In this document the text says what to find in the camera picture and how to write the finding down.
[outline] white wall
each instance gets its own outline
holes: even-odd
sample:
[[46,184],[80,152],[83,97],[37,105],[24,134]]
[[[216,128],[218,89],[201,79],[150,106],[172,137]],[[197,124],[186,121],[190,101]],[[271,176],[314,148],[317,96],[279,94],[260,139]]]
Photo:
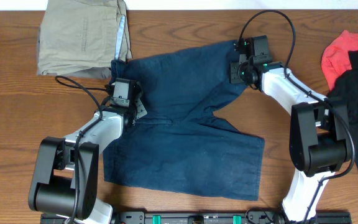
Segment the white wall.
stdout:
[[[358,0],[125,0],[130,10],[358,9]],[[45,10],[48,0],[0,0],[0,10]]]

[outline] khaki pants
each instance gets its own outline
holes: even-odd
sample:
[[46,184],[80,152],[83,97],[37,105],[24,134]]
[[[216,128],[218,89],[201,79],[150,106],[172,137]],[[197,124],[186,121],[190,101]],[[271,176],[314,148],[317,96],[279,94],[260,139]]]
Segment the khaki pants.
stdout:
[[[86,77],[84,70],[91,70],[104,73],[95,78],[104,78],[123,16],[123,0],[49,0],[40,27],[38,73]],[[126,21],[119,59],[127,58],[132,54]]]

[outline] dark blue shorts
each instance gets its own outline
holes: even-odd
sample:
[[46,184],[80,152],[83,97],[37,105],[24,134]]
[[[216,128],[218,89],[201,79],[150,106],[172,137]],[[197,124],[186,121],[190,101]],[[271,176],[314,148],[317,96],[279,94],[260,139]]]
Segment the dark blue shorts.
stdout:
[[242,134],[213,115],[246,88],[229,83],[230,62],[239,60],[233,43],[128,64],[111,62],[112,81],[119,77],[140,82],[148,114],[104,150],[105,181],[209,197],[258,199],[264,140]]

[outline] wood grain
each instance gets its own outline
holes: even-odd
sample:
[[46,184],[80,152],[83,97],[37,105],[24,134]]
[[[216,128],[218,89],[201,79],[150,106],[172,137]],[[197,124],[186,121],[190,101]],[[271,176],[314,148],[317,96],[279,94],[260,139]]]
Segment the wood grain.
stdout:
[[[237,39],[245,21],[257,11],[129,11],[129,32],[135,58],[174,52],[223,40]],[[358,32],[358,11],[285,11],[296,27],[297,43],[290,68],[321,93],[328,86],[321,72],[321,55],[344,29]],[[39,213],[27,206],[27,194],[40,141],[64,136],[87,122],[94,104],[80,90],[36,76],[35,43],[44,12],[0,12],[0,223],[39,223]],[[290,27],[275,14],[254,20],[245,36],[266,34],[276,60],[285,60]],[[77,79],[86,86],[107,80]],[[95,92],[99,100],[103,93]],[[288,153],[289,115],[271,98],[246,90],[216,113],[244,133],[266,140],[259,200],[160,192],[123,187],[103,181],[99,163],[98,195],[119,210],[240,211],[252,206],[277,208],[287,194],[294,167]],[[358,170],[330,180],[320,210],[348,210],[358,223]]]

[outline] robotic arm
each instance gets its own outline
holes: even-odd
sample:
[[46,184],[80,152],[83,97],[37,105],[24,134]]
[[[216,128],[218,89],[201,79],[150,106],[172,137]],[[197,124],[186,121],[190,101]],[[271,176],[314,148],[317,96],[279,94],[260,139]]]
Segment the robotic arm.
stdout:
[[[307,219],[313,218],[327,184],[327,181],[323,182],[314,196],[319,180],[334,175],[343,162],[349,161],[351,150],[343,127],[310,95],[329,103],[348,125],[346,104],[315,93],[287,69],[287,75],[292,79],[290,82],[281,62],[272,61],[265,35],[242,40],[236,49],[240,52],[240,59],[239,63],[231,64],[231,83],[244,82],[254,90],[260,90],[274,98],[291,115],[290,155],[296,169],[289,193],[282,202],[286,219],[301,222],[307,213]],[[327,132],[317,134],[316,128]]]
[[[137,116],[135,96],[139,90],[133,80],[117,78],[111,86],[110,106],[103,106],[103,118],[79,141],[80,194],[76,222],[110,223],[112,206],[96,198],[98,158],[110,142],[134,124]],[[74,210],[75,176],[72,179],[54,174],[54,170],[74,170],[75,143],[80,131],[100,117],[97,111],[82,128],[64,138],[46,137],[40,144],[29,193],[32,210],[70,217]]]

